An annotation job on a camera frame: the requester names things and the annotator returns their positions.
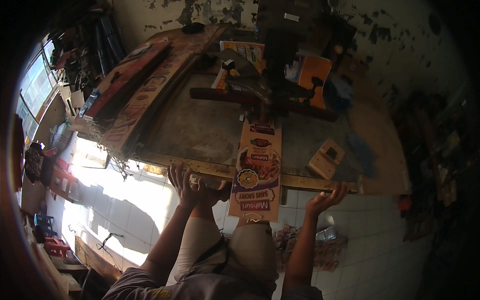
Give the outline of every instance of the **gray t-shirt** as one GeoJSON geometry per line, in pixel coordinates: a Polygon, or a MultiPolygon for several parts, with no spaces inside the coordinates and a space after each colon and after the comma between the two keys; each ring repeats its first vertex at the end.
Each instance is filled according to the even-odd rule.
{"type": "MultiPolygon", "coordinates": [[[[137,268],[128,268],[108,290],[103,300],[148,300],[148,299],[271,299],[271,295],[244,280],[221,274],[194,274],[179,283],[161,287],[150,273],[137,268]]],[[[315,287],[292,288],[283,300],[322,299],[322,292],[315,287]]]]}

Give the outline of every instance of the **hand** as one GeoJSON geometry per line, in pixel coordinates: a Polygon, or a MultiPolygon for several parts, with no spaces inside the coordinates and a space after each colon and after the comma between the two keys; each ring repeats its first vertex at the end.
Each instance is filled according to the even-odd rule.
{"type": "Polygon", "coordinates": [[[203,179],[198,180],[198,189],[192,189],[190,186],[190,174],[192,173],[192,168],[188,170],[182,176],[183,162],[180,162],[178,166],[172,164],[167,170],[167,176],[172,185],[177,190],[179,196],[179,207],[192,210],[202,198],[204,194],[205,185],[203,184],[203,179]]]}
{"type": "Polygon", "coordinates": [[[348,194],[349,189],[345,185],[345,182],[342,182],[342,186],[339,189],[338,183],[335,184],[333,192],[325,197],[325,192],[321,192],[315,198],[310,199],[305,205],[305,215],[318,218],[319,214],[331,207],[332,205],[339,204],[342,199],[348,194]]]}

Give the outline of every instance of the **beige shorts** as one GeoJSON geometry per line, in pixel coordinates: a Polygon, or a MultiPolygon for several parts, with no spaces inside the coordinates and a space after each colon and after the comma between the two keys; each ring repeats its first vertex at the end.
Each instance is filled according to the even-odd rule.
{"type": "MultiPolygon", "coordinates": [[[[198,217],[189,218],[177,258],[175,280],[178,281],[182,275],[188,273],[198,257],[217,243],[221,236],[215,223],[198,217]]],[[[270,226],[248,224],[235,229],[228,249],[230,252],[229,265],[246,270],[264,283],[268,289],[275,290],[278,273],[270,226]]],[[[195,268],[221,264],[225,261],[225,257],[226,249],[222,248],[196,265],[195,268]]]]}

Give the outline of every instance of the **window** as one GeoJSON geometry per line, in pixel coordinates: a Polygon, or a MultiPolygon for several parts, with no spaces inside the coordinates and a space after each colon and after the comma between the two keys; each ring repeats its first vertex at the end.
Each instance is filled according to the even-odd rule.
{"type": "Polygon", "coordinates": [[[26,144],[33,140],[38,123],[57,90],[57,79],[50,69],[54,46],[51,40],[44,38],[43,41],[20,83],[17,114],[22,119],[26,144]]]}

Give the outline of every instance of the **blue plastic stool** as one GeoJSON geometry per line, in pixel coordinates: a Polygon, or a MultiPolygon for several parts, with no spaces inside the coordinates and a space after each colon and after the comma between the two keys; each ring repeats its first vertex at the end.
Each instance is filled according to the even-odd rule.
{"type": "Polygon", "coordinates": [[[49,238],[55,236],[55,237],[58,237],[57,233],[55,231],[53,231],[52,229],[52,221],[53,220],[53,217],[52,216],[44,216],[44,215],[39,215],[39,214],[35,214],[34,217],[33,217],[33,221],[34,221],[34,224],[35,226],[40,226],[40,228],[42,228],[42,230],[44,232],[46,232],[47,234],[49,234],[49,238]]]}

